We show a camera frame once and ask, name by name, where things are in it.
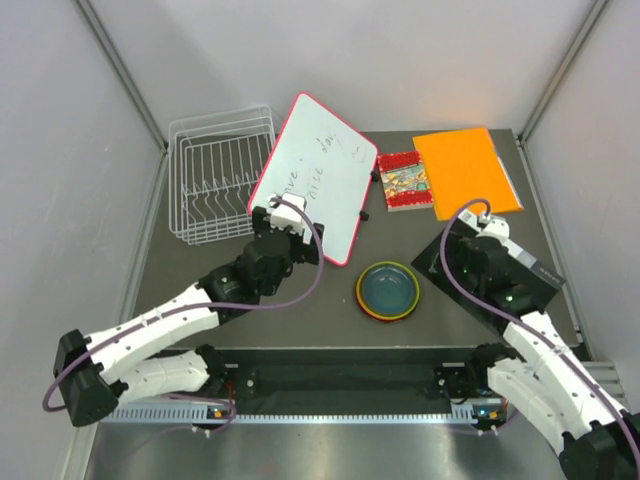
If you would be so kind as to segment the orange plate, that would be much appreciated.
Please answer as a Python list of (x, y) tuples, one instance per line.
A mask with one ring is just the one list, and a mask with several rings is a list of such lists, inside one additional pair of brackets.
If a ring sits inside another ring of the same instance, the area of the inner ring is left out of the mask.
[(420, 292), (402, 286), (378, 286), (355, 289), (360, 310), (381, 323), (395, 323), (407, 318), (417, 307)]

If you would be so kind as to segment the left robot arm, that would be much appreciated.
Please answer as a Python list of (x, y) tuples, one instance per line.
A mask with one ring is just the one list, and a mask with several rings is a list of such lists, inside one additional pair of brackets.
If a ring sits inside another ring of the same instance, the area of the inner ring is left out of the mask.
[[(64, 411), (73, 426), (85, 427), (145, 397), (220, 394), (227, 371), (214, 347), (159, 354), (196, 333), (266, 310), (262, 298), (276, 294), (294, 265), (324, 268), (323, 225), (290, 200), (278, 197), (274, 206), (273, 211), (253, 210), (254, 238), (235, 260), (213, 269), (176, 297), (110, 329), (88, 335), (74, 329), (62, 335), (43, 409)], [(58, 408), (50, 403), (55, 392), (62, 398)]]

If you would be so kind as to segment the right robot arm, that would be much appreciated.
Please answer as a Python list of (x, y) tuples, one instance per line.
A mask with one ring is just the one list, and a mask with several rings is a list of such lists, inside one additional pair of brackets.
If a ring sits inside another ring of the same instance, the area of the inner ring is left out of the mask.
[(555, 279), (512, 256), (504, 234), (446, 232), (439, 263), (458, 303), (473, 306), (501, 339), (474, 350), (469, 388), (515, 407), (547, 440), (566, 478), (638, 478), (639, 417), (595, 381), (558, 334), (545, 310)]

